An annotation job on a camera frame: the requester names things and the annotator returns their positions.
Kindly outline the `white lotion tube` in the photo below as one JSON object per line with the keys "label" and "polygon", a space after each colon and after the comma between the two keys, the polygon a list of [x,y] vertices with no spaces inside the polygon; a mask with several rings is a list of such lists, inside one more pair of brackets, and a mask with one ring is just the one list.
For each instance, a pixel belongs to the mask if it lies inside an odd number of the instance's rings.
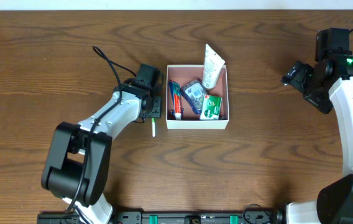
{"label": "white lotion tube", "polygon": [[208,44],[205,45],[202,84],[205,89],[213,89],[218,82],[225,61]]}

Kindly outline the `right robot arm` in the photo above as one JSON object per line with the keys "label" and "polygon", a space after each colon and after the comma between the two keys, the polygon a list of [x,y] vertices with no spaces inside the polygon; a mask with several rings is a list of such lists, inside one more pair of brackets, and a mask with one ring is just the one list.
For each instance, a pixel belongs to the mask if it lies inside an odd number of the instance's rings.
{"label": "right robot arm", "polygon": [[353,53],[351,30],[329,28],[316,36],[316,65],[300,61],[282,77],[317,110],[336,112],[342,144],[342,177],[309,202],[286,205],[284,223],[353,223]]}

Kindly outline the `green soap bar box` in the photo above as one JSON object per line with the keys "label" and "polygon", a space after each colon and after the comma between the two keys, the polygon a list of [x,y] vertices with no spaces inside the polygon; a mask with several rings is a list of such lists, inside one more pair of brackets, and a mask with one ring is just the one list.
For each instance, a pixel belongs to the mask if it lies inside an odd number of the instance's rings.
{"label": "green soap bar box", "polygon": [[203,99],[200,120],[218,120],[221,112],[222,98],[213,95],[205,95]]}

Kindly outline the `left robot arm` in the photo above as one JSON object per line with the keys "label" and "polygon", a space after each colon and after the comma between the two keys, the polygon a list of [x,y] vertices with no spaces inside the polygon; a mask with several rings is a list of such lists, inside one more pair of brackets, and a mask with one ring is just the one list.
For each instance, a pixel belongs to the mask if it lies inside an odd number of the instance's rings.
{"label": "left robot arm", "polygon": [[78,124],[60,123],[53,134],[42,187],[71,207],[43,212],[38,223],[110,223],[112,205],[103,192],[112,141],[137,119],[160,118],[163,74],[142,64],[137,76],[115,87],[111,99]]}

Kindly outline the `green white toothbrush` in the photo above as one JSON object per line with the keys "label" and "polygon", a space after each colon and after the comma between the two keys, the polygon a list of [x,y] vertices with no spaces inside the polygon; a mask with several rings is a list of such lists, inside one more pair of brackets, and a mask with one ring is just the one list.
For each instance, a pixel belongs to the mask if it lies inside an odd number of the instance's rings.
{"label": "green white toothbrush", "polygon": [[155,122],[155,118],[151,118],[151,124],[152,124],[152,137],[154,138],[156,136],[156,122]]}

